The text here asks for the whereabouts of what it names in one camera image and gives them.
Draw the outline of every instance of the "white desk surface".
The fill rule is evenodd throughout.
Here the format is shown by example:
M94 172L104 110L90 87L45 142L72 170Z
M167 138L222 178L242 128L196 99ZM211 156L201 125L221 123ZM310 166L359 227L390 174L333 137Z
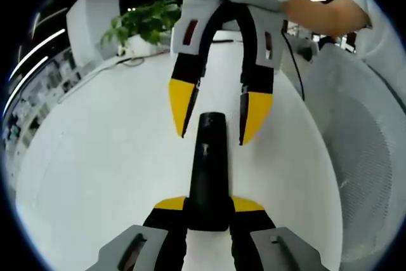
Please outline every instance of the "white desk surface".
M57 105L23 160L16 205L27 233L55 270L84 270L98 250L153 206L188 195L199 114L226 114L232 194L264 205L337 271L343 225L336 178L317 127L286 76L257 137L240 147L242 46L215 44L184 139L176 136L169 55L103 71ZM191 232L184 270L235 270L228 232Z

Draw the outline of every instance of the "white wall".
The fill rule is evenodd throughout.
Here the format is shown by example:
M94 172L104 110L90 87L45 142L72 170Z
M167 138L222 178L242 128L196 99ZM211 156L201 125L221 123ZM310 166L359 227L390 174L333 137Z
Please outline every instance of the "white wall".
M120 15L119 0L77 0L67 13L70 46L77 66L97 65L117 53L112 42L100 48L100 39Z

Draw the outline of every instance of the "human arm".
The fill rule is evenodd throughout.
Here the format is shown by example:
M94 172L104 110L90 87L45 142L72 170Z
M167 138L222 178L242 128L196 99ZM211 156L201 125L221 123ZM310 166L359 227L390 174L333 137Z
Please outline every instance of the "human arm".
M319 34L338 37L370 24L368 14L353 0L328 4L310 0L284 3L287 19Z

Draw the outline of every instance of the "black cable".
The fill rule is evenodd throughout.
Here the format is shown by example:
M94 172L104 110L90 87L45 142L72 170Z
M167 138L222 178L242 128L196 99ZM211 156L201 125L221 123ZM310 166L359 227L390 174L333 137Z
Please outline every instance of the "black cable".
M233 39L218 39L216 41L212 41L213 44L223 44L223 43L234 43Z
M296 68L296 72L298 73L298 77L299 77L300 88L301 88L301 91L302 91L302 100L304 101L304 100L305 100L305 89L303 88L303 82L302 82L302 78L301 78L301 76L300 76L299 68L298 68L298 65L297 65L297 63L296 63L296 60L295 60L295 58L294 58L294 55L293 55L292 46L291 46L291 44L289 43L289 41L287 40L284 31L282 30L282 31L280 31L280 33L281 33L282 36L284 37L285 42L286 42L286 44L287 44L287 47L288 47L288 49L289 49L289 52L291 53L292 60L293 60L293 64L294 64L294 67Z
M132 62L134 60L141 60L138 63L135 63L134 65L129 65L128 62ZM123 61L121 62L122 65L127 66L127 67L137 67L139 65L141 65L143 62L145 62L145 57L138 57L138 58L131 58L129 60Z

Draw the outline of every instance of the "green leaves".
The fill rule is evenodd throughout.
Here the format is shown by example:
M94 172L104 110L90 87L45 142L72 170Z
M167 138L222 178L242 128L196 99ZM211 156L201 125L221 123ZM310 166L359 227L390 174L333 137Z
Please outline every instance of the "green leaves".
M171 0L157 0L147 6L136 8L112 19L111 28L101 38L110 42L116 38L125 46L131 36L139 34L142 39L159 44L161 33L173 28L181 15L180 7Z

